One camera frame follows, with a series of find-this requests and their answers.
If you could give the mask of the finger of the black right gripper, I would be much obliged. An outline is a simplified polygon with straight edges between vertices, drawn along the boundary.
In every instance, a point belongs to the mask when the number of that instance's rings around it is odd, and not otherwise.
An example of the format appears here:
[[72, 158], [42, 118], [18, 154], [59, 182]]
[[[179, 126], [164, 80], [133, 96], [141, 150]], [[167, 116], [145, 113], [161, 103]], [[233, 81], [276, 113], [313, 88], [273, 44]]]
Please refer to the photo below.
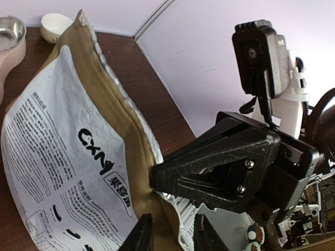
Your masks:
[[218, 115], [217, 123], [185, 147], [168, 155], [164, 167], [216, 167], [254, 161], [267, 165], [267, 128], [244, 115]]

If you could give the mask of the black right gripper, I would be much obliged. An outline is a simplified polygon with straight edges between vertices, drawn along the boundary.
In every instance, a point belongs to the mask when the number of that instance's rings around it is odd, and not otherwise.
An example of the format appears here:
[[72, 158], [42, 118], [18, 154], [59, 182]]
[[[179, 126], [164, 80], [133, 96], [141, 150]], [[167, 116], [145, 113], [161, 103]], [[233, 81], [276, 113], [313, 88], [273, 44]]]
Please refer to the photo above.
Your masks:
[[153, 167], [150, 185], [210, 209], [246, 212], [256, 222], [281, 222], [297, 205], [320, 154], [315, 147], [269, 128], [266, 153], [266, 166], [255, 166], [250, 160], [216, 167], [164, 167], [161, 163]]

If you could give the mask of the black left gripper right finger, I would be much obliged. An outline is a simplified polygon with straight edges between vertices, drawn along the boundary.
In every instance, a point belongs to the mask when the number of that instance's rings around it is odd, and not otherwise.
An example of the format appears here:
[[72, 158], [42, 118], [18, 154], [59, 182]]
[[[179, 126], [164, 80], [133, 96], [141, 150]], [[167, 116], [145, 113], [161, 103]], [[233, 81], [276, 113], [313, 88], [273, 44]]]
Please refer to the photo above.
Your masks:
[[229, 250], [204, 214], [195, 216], [193, 242], [194, 251]]

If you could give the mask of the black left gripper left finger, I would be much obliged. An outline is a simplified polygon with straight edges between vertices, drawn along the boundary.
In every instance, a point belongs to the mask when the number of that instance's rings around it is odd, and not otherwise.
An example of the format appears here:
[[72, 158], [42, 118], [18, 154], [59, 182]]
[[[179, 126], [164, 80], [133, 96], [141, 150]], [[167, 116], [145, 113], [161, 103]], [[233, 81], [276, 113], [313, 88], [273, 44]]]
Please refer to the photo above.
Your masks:
[[124, 243], [123, 250], [150, 251], [154, 250], [152, 214], [143, 214], [134, 226]]

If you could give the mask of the pet food bag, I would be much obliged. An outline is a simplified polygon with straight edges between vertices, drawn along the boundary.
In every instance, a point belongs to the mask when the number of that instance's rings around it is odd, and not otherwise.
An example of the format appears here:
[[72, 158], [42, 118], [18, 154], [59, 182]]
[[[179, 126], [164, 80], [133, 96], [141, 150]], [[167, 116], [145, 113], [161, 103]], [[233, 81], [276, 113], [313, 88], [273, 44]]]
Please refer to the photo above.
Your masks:
[[7, 108], [1, 150], [38, 250], [118, 250], [145, 213], [155, 250], [195, 249], [198, 207], [150, 187], [160, 146], [84, 11]]

